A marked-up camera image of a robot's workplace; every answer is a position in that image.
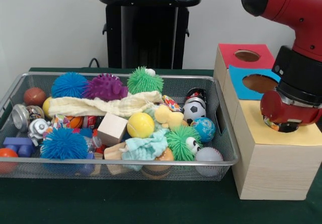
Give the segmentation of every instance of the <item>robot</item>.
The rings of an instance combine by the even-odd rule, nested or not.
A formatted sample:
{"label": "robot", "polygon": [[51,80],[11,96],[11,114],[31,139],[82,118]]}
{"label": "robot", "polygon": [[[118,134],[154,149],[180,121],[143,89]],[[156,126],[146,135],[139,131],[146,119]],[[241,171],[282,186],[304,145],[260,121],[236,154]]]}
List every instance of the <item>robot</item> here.
{"label": "robot", "polygon": [[272,71],[278,86],[261,99],[261,112],[271,122],[294,129],[316,123],[322,115],[322,0],[241,0],[253,16],[295,30],[292,48],[282,46]]}

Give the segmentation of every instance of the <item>spiky ball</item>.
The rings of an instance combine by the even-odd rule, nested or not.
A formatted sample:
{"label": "spiky ball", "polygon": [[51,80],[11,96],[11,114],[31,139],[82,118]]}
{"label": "spiky ball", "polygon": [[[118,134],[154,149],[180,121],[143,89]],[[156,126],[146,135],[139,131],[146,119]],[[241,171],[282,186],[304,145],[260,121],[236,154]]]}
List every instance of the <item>spiky ball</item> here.
{"label": "spiky ball", "polygon": [[45,159],[86,159],[87,154],[86,140],[71,128],[54,128],[41,147],[41,157]]}
{"label": "spiky ball", "polygon": [[81,74],[76,72],[67,72],[55,80],[51,87],[51,94],[53,98],[82,98],[87,84],[88,81]]}
{"label": "spiky ball", "polygon": [[101,74],[95,77],[86,87],[84,97],[103,101],[121,100],[127,97],[128,88],[124,87],[121,80],[112,74]]}
{"label": "spiky ball", "polygon": [[131,94],[140,92],[162,92],[163,90],[163,79],[158,75],[153,76],[145,66],[138,67],[127,80],[127,86]]}
{"label": "spiky ball", "polygon": [[192,127],[180,126],[166,134],[168,147],[176,161],[193,161],[202,147],[199,133]]}

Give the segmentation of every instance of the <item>wire mesh basket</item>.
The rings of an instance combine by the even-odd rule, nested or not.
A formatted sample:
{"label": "wire mesh basket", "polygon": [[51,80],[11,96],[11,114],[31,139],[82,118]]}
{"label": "wire mesh basket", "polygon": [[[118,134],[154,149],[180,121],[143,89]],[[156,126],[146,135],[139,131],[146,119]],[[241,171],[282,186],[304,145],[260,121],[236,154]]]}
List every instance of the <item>wire mesh basket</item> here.
{"label": "wire mesh basket", "polygon": [[[0,147],[6,137],[27,137],[19,132],[13,122],[12,108],[23,104],[24,92],[39,87],[51,94],[55,79],[63,73],[29,72],[19,76],[0,102]],[[97,74],[84,73],[88,80]],[[128,74],[116,74],[123,83]],[[204,88],[207,92],[207,117],[216,126],[215,138],[204,144],[216,148],[223,156],[220,162],[198,161],[124,161],[124,160],[49,160],[40,157],[39,148],[30,158],[0,158],[0,178],[42,179],[124,179],[124,180],[181,180],[220,181],[230,166],[237,163],[239,149],[232,129],[219,83],[212,77],[161,76],[164,79],[162,94],[171,96],[183,106],[186,93],[191,88]],[[126,166],[140,165],[139,171]]]}

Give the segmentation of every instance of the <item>green tablecloth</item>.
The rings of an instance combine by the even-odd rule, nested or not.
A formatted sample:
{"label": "green tablecloth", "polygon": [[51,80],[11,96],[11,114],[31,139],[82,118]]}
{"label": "green tablecloth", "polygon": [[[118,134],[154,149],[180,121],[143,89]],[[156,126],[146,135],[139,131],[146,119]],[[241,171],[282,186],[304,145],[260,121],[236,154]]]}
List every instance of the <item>green tablecloth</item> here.
{"label": "green tablecloth", "polygon": [[[31,69],[43,70],[131,72]],[[239,200],[231,170],[221,182],[0,179],[0,185],[0,223],[322,223],[321,169],[305,201]]]}

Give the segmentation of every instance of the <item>googly eye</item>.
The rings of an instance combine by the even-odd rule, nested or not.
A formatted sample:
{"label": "googly eye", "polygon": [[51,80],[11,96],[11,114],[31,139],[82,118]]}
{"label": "googly eye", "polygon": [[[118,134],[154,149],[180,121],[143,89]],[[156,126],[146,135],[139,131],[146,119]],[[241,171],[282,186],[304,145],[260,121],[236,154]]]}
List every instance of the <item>googly eye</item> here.
{"label": "googly eye", "polygon": [[186,139],[186,144],[187,144],[188,149],[192,150],[196,146],[197,141],[194,137],[188,137]]}

